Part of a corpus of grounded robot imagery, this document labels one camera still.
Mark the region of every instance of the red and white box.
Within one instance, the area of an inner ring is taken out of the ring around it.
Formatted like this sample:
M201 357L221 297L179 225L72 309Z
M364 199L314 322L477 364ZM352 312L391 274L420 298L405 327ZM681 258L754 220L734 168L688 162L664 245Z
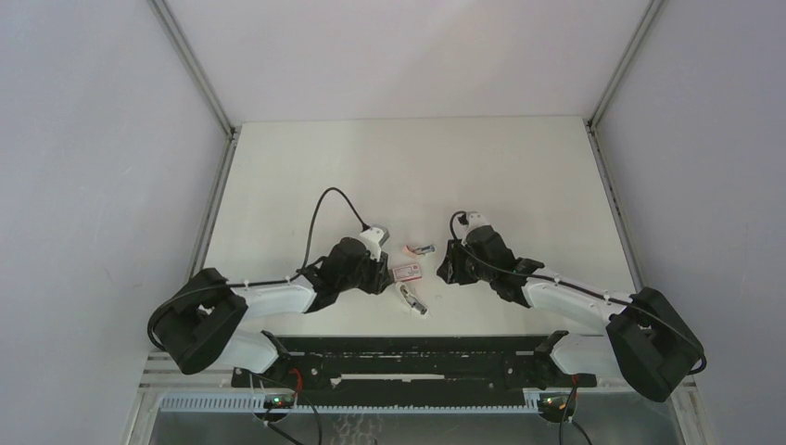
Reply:
M393 279L399 283L423 278L419 264L407 264L406 266L394 267L391 271L393 272Z

